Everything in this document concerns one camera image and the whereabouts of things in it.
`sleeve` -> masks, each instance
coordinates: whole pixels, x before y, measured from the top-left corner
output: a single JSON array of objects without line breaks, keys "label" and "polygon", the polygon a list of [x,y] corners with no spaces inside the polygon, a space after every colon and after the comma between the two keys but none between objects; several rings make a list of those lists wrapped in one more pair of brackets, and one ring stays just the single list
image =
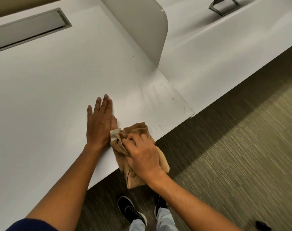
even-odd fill
[{"label": "sleeve", "polygon": [[6,231],[58,231],[48,223],[36,219],[22,219],[12,224]]}]

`person's right arm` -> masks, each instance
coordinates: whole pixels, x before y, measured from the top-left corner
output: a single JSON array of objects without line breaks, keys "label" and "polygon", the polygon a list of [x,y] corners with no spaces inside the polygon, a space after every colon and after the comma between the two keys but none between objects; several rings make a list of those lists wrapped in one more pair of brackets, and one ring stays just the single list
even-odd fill
[{"label": "person's right arm", "polygon": [[127,160],[132,169],[151,189],[167,201],[191,230],[241,230],[219,212],[175,183],[159,166],[157,150],[146,135],[131,134],[122,142],[130,152],[131,157],[127,157]]}]

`shoe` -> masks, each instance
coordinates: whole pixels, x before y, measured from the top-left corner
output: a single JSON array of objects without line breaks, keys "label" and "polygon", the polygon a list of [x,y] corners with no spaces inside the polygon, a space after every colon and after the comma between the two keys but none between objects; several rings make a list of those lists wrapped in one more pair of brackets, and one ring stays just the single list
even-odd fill
[{"label": "shoe", "polygon": [[156,204],[156,207],[155,207],[155,217],[157,219],[157,215],[158,215],[159,208],[167,208],[167,203],[166,203],[166,201],[165,201],[164,198],[162,198],[161,196],[159,196],[156,193],[155,204]]},{"label": "shoe", "polygon": [[138,212],[135,209],[132,201],[128,197],[121,196],[117,201],[117,205],[120,212],[130,222],[130,224],[132,223],[132,221],[140,219],[145,224],[145,227],[147,226],[146,217],[144,216],[144,214]]}]

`pant leg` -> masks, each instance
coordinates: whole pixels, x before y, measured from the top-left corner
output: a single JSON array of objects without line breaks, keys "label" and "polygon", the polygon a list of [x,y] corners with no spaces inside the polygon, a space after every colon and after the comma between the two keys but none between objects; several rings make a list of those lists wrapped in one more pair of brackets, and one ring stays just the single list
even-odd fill
[{"label": "pant leg", "polygon": [[145,231],[145,224],[140,219],[132,221],[129,231]]},{"label": "pant leg", "polygon": [[157,231],[178,231],[171,212],[167,208],[159,208],[157,219]]}]

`white desk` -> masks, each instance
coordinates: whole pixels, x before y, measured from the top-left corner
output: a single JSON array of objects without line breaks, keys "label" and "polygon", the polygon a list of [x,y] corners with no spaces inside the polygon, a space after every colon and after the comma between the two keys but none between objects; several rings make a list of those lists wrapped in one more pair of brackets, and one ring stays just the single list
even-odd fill
[{"label": "white desk", "polygon": [[[119,127],[155,140],[194,114],[100,0],[62,0],[71,28],[0,52],[0,231],[25,217],[86,144],[86,109],[109,94]],[[110,149],[90,187],[118,168]]]},{"label": "white desk", "polygon": [[292,46],[292,0],[244,0],[225,17],[213,0],[156,1],[168,19],[159,69],[195,113]]}]

